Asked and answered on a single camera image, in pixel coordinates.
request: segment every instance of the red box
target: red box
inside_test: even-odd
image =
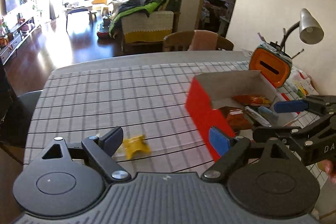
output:
[[[243,105],[232,99],[232,96],[243,94],[268,98],[273,101],[271,109],[276,102],[285,101],[259,70],[202,73],[196,75],[191,82],[185,107],[214,161],[217,161],[220,156],[209,143],[209,129],[216,126],[230,137],[236,135],[220,108],[224,106],[243,108]],[[279,125],[294,119],[291,113],[281,113],[278,116]],[[252,138],[251,130],[249,135],[246,137]]]

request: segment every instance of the gray ribbed surface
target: gray ribbed surface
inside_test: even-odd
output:
[[[130,183],[111,187],[98,206],[80,216],[67,220],[41,220],[23,216],[17,223],[314,224],[317,222],[309,215],[292,220],[271,220],[251,215],[233,203],[220,184],[203,182],[196,173],[139,173]]]

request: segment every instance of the wooden floor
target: wooden floor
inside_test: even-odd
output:
[[[5,70],[17,95],[41,90],[50,75],[57,68],[72,64],[123,55],[121,35],[116,40],[98,39],[97,26],[101,16],[93,25],[85,12],[68,17],[68,32],[65,16],[51,23],[43,24],[34,31],[5,64]],[[159,52],[162,46],[135,46],[128,54]]]

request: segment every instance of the pink towel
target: pink towel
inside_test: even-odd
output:
[[[218,34],[206,30],[194,30],[194,37],[188,51],[216,50]]]

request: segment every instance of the human hand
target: human hand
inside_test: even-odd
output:
[[[334,163],[330,160],[322,160],[321,163],[328,174],[330,182],[336,185],[336,166],[334,166]]]

